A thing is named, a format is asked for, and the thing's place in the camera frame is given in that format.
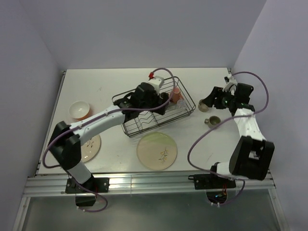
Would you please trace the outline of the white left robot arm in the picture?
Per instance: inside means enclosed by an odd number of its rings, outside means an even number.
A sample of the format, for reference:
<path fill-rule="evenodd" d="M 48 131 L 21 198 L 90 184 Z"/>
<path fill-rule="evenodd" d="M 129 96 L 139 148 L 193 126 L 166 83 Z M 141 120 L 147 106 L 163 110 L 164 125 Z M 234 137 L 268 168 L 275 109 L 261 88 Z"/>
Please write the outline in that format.
<path fill-rule="evenodd" d="M 77 181 L 76 186 L 82 192 L 92 190 L 94 180 L 81 160 L 81 146 L 92 137 L 137 118 L 143 111 L 163 115 L 169 99 L 167 93 L 160 92 L 163 83 L 160 78 L 143 82 L 100 113 L 69 125 L 63 121 L 56 125 L 47 149 L 60 167 Z"/>

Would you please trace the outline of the beige small bowl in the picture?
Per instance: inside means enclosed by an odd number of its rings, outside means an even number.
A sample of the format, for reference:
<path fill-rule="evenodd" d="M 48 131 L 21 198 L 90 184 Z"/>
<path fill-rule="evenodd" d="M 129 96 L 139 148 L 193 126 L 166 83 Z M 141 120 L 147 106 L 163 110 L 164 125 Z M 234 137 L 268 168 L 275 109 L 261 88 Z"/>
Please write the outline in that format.
<path fill-rule="evenodd" d="M 203 103 L 203 99 L 201 99 L 199 102 L 198 102 L 198 110 L 203 112 L 203 113 L 206 113 L 208 112 L 209 110 L 211 109 L 211 107 L 207 106 L 205 103 Z"/>

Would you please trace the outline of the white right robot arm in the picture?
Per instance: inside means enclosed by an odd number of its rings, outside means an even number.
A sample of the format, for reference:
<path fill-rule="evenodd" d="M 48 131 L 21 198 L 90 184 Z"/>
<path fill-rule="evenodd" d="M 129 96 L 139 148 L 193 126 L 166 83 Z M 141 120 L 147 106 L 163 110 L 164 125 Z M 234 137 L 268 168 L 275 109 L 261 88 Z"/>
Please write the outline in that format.
<path fill-rule="evenodd" d="M 216 171 L 208 176 L 212 187 L 220 187 L 225 176 L 263 180 L 267 175 L 275 146 L 262 135 L 254 115 L 255 108 L 249 104 L 253 90 L 253 86 L 244 83 L 228 84 L 224 88 L 214 87 L 202 100 L 210 108 L 228 109 L 240 135 L 229 162 L 218 163 Z"/>

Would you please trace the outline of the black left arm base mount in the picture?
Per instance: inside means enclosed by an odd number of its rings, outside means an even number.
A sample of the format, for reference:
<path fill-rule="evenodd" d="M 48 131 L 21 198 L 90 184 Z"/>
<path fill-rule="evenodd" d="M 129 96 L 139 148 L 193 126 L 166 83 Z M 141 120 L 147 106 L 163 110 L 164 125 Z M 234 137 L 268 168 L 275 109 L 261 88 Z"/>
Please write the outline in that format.
<path fill-rule="evenodd" d="M 73 178 L 66 182 L 65 193 L 75 194 L 75 204 L 78 207 L 92 207 L 96 202 L 102 202 L 103 199 L 98 196 L 99 193 L 109 191 L 109 178 L 90 178 L 83 184 L 78 184 Z"/>

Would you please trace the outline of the clear glass cup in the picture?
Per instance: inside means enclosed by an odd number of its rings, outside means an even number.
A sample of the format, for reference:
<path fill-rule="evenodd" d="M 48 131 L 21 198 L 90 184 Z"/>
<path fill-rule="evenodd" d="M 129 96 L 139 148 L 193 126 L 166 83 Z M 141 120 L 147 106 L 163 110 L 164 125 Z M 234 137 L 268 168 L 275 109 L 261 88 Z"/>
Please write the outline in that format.
<path fill-rule="evenodd" d="M 177 101 L 177 107 L 180 108 L 180 109 L 185 110 L 187 108 L 186 101 L 184 99 L 179 99 Z"/>

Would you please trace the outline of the pink ceramic mug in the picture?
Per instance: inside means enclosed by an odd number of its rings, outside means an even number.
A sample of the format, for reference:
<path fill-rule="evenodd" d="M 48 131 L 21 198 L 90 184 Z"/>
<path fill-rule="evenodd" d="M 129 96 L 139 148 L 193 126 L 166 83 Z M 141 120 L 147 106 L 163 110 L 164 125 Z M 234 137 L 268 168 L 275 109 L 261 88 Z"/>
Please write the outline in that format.
<path fill-rule="evenodd" d="M 179 87 L 174 87 L 171 92 L 169 92 L 169 96 L 172 96 L 170 102 L 177 103 L 182 99 L 181 91 Z"/>

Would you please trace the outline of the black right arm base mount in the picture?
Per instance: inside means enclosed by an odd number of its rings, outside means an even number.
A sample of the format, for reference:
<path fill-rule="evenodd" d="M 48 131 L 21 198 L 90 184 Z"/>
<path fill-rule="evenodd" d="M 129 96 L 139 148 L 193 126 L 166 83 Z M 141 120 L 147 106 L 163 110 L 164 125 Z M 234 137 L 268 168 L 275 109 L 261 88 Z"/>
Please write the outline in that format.
<path fill-rule="evenodd" d="M 194 182 L 196 190 L 233 189 L 236 187 L 235 181 L 221 178 L 211 173 L 189 175 L 188 180 Z"/>

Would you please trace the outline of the grey-green ceramic cup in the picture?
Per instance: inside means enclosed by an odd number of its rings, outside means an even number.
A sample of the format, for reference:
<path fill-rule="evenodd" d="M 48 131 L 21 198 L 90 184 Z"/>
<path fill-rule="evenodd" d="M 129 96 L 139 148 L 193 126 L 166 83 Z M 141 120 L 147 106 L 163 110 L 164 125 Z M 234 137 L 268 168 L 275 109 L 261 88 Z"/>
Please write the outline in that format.
<path fill-rule="evenodd" d="M 206 118 L 204 123 L 210 128 L 210 129 L 217 129 L 217 126 L 221 123 L 221 119 L 218 116 L 211 116 L 209 118 Z"/>

